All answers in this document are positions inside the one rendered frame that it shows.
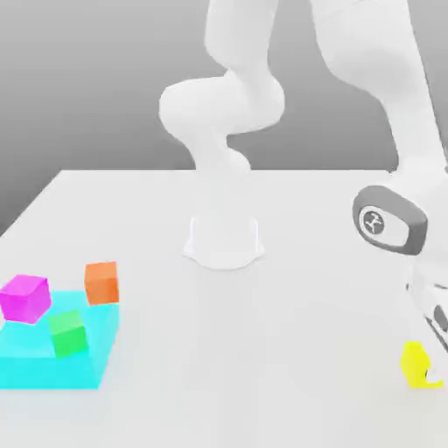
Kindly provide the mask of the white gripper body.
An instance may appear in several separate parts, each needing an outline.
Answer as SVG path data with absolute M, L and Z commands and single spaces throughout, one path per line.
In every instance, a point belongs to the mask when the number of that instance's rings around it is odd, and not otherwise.
M 440 377 L 448 377 L 448 317 L 443 311 L 421 313 L 420 337 L 431 365 Z

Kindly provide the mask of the small yellow cube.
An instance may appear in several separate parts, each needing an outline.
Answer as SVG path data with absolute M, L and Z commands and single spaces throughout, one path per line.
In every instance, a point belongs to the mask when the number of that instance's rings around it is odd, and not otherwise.
M 413 389 L 439 389 L 444 386 L 443 381 L 440 383 L 426 381 L 425 372 L 433 366 L 424 346 L 418 341 L 404 343 L 399 365 L 407 383 Z

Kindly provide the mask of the small orange cube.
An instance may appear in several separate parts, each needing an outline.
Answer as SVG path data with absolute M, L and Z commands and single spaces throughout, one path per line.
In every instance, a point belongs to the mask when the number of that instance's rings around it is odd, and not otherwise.
M 118 303 L 119 287 L 116 262 L 87 264 L 84 285 L 90 305 Z

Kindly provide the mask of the small green cube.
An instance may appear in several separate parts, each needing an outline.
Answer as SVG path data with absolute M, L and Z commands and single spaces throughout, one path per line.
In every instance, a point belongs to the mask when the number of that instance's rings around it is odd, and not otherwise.
M 78 310 L 51 315 L 48 325 L 58 359 L 88 350 L 86 327 Z

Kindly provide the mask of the small magenta cube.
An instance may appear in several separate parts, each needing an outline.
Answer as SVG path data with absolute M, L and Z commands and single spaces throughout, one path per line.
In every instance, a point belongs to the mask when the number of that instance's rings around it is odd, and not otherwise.
M 15 275 L 0 289 L 0 308 L 7 321 L 34 325 L 51 305 L 46 277 Z

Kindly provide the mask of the large cyan box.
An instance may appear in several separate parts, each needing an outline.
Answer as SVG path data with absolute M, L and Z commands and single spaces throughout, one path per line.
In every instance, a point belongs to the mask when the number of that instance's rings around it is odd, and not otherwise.
M 8 321 L 0 330 L 0 389 L 97 389 L 120 322 L 119 304 L 90 305 L 82 290 L 52 291 L 52 306 L 34 325 Z M 88 350 L 58 358 L 48 318 L 76 310 Z

